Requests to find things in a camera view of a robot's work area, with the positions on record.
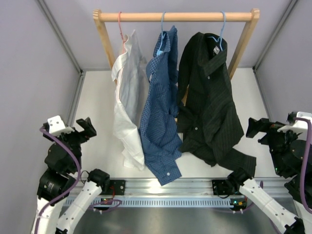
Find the dark pinstriped shirt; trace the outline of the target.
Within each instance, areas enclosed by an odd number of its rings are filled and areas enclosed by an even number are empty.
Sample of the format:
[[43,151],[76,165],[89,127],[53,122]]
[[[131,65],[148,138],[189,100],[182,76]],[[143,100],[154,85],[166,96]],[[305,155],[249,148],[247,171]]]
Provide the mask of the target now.
[[186,44],[178,70],[178,132],[181,152],[189,152],[210,166],[244,169],[255,175],[256,157],[234,148],[244,135],[233,100],[226,66],[227,42],[198,32]]

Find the light blue wire hanger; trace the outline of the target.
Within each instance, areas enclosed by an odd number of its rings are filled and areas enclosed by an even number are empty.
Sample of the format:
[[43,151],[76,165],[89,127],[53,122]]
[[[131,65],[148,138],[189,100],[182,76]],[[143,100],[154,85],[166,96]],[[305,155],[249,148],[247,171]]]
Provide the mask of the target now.
[[214,54],[217,55],[220,51],[223,51],[223,47],[222,47],[222,40],[223,40],[223,32],[224,32],[224,28],[226,25],[226,14],[224,11],[221,11],[222,15],[223,15],[223,25],[222,28],[220,30],[220,35],[218,38],[214,37],[214,36],[210,36],[210,39],[213,39],[216,43],[216,46],[214,48]]

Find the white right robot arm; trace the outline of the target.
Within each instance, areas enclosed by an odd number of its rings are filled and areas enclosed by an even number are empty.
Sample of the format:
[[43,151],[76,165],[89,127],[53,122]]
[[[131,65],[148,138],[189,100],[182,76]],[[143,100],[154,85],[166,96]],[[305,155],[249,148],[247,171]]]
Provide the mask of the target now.
[[312,232],[312,124],[296,117],[289,125],[267,118],[250,118],[247,138],[258,133],[258,140],[268,146],[278,178],[267,178],[268,185],[243,169],[226,179],[227,195],[243,195],[260,209],[281,234]]

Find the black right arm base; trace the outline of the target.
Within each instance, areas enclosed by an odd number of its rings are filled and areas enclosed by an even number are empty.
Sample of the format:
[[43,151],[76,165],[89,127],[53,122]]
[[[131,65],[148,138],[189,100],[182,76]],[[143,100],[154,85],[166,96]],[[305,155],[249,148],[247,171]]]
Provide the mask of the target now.
[[241,195],[240,186],[245,185],[243,182],[229,181],[227,179],[212,180],[212,188],[214,195]]

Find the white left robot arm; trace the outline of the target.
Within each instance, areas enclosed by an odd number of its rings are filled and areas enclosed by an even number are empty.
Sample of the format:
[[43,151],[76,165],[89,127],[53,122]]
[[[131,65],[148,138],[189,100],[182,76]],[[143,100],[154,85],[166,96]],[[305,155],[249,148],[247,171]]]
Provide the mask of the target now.
[[81,132],[68,126],[60,116],[49,118],[40,128],[52,145],[44,161],[48,168],[39,180],[33,234],[72,234],[87,210],[104,213],[123,204],[115,198],[124,191],[118,188],[122,181],[111,180],[108,173],[94,169],[66,212],[61,212],[81,178],[81,145],[97,135],[89,117],[76,123],[83,128]]

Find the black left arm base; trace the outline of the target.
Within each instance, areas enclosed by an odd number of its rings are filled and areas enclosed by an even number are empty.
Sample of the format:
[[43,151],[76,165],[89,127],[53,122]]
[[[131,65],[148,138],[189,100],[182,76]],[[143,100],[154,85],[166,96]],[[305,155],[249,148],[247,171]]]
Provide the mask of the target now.
[[125,180],[111,179],[107,191],[102,192],[101,195],[124,195],[126,188],[125,183]]

